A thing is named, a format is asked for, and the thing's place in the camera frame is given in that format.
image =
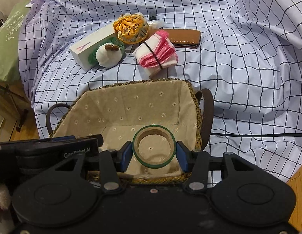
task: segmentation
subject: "green tape roll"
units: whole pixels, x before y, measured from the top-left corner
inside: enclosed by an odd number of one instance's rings
[[[170,146],[170,152],[168,157],[157,164],[154,164],[154,162],[144,159],[139,153],[139,144],[141,140],[146,136],[153,135],[153,134],[157,134],[166,138]],[[176,154],[176,141],[172,132],[170,132],[167,128],[160,125],[150,125],[140,129],[133,137],[132,145],[133,145],[133,153],[135,154],[139,163],[151,169],[158,169],[168,165],[169,162],[173,159],[174,155]]]

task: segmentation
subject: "plush toy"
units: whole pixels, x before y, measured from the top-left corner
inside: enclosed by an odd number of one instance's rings
[[[5,184],[0,183],[0,233],[8,234],[14,229],[13,220],[9,211],[10,194]]]
[[[88,62],[91,65],[99,64],[105,68],[112,68],[122,59],[124,51],[124,43],[117,38],[108,38],[89,55]]]

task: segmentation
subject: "white plush toy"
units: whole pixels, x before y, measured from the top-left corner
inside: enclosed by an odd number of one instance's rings
[[[100,66],[112,68],[122,59],[122,51],[119,46],[112,43],[105,43],[96,52],[96,59]]]

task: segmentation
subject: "wicker basket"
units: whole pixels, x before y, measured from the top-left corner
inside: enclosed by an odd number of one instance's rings
[[[204,116],[199,101],[204,95]],[[46,124],[51,132],[50,113]],[[213,98],[207,89],[193,90],[191,84],[177,79],[160,79],[117,83],[86,91],[69,107],[52,137],[74,135],[76,138],[102,134],[102,150],[120,149],[126,141],[132,141],[142,127],[155,124],[169,129],[176,141],[182,141],[189,149],[199,151],[207,145],[213,120]],[[158,135],[149,135],[141,141],[139,151],[155,162],[165,157],[169,146]],[[121,178],[132,183],[172,183],[188,177],[182,173],[176,157],[165,167],[149,169],[133,156]],[[89,172],[89,179],[99,178],[99,172]]]

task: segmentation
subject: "basket handle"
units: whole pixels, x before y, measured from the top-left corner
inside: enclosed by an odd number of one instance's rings
[[[47,113],[46,113],[46,127],[47,127],[47,131],[49,133],[49,136],[52,134],[53,130],[52,130],[52,125],[50,123],[50,115],[52,113],[52,110],[54,110],[57,107],[66,107],[66,108],[70,108],[70,105],[65,104],[65,103],[58,103],[53,105],[51,108],[48,109]]]
[[[211,135],[211,127],[213,125],[213,119],[214,119],[214,98],[209,89],[198,90],[195,96],[199,104],[202,97],[204,100],[204,110],[203,110],[202,126],[201,126],[201,137],[202,137],[201,150],[203,151],[206,145],[208,144]]]

